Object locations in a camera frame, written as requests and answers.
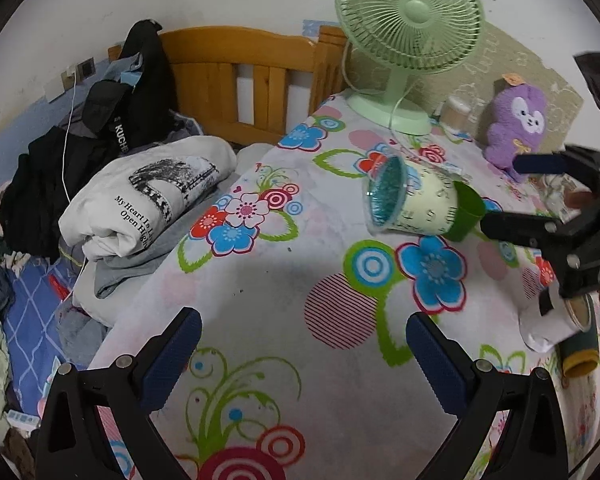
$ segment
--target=black cable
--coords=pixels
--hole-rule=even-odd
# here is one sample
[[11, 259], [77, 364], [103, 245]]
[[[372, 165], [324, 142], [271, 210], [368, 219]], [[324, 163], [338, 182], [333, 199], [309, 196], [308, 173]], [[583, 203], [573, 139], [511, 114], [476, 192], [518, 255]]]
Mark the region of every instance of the black cable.
[[574, 473], [580, 469], [582, 467], [582, 465], [589, 460], [589, 458], [591, 458], [591, 455], [593, 455], [596, 450], [598, 449], [598, 447], [600, 446], [600, 438], [598, 439], [598, 441], [593, 445], [593, 447], [589, 450], [589, 452], [584, 456], [584, 458], [582, 460], [580, 460], [578, 462], [578, 464], [576, 465], [576, 467], [574, 467], [571, 471], [569, 471], [569, 478], [571, 478]]

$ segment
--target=fan stand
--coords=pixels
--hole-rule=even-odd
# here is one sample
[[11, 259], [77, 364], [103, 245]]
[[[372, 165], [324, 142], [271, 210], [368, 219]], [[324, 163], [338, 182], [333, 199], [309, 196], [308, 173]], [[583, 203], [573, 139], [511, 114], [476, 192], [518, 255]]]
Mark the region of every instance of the fan stand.
[[383, 94], [354, 92], [347, 98], [347, 104], [364, 118], [388, 128], [395, 104], [402, 99], [391, 120], [392, 129], [410, 136], [428, 135], [431, 133], [429, 115], [416, 103], [403, 99], [409, 74], [407, 70], [392, 68]]

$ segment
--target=fan grille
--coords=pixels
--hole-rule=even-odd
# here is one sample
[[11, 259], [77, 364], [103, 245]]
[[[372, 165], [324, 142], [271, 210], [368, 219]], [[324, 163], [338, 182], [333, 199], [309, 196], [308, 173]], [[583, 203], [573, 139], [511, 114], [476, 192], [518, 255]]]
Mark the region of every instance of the fan grille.
[[391, 66], [421, 73], [449, 70], [474, 50], [480, 0], [336, 0], [351, 43]]

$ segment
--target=blue gripper pad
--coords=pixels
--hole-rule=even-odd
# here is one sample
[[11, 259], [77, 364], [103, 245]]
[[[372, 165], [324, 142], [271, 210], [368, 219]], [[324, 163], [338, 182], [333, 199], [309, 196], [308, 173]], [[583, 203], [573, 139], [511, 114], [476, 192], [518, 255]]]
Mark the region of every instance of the blue gripper pad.
[[545, 173], [560, 175], [566, 172], [567, 166], [560, 155], [534, 154], [518, 155], [513, 159], [513, 169], [518, 173]]
[[455, 341], [446, 339], [435, 323], [423, 313], [413, 314], [407, 321], [407, 344], [442, 409], [460, 418], [468, 405], [467, 384], [443, 346], [432, 334], [433, 330], [437, 332], [438, 338], [442, 337], [446, 343], [457, 345]]
[[162, 335], [158, 336], [169, 339], [142, 377], [140, 407], [145, 413], [160, 410], [167, 402], [201, 335], [200, 314], [192, 308], [183, 308]]

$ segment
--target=fan base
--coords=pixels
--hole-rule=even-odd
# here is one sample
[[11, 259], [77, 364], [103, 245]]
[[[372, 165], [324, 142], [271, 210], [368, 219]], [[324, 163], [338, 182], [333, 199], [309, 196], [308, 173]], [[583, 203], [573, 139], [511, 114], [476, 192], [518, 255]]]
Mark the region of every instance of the fan base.
[[[357, 92], [347, 98], [347, 104], [364, 118], [385, 128], [389, 127], [389, 119], [395, 106], [395, 103], [385, 103], [382, 95], [364, 95]], [[402, 134], [422, 136], [431, 133], [432, 124], [429, 115], [422, 108], [404, 99], [394, 113], [392, 127]]]

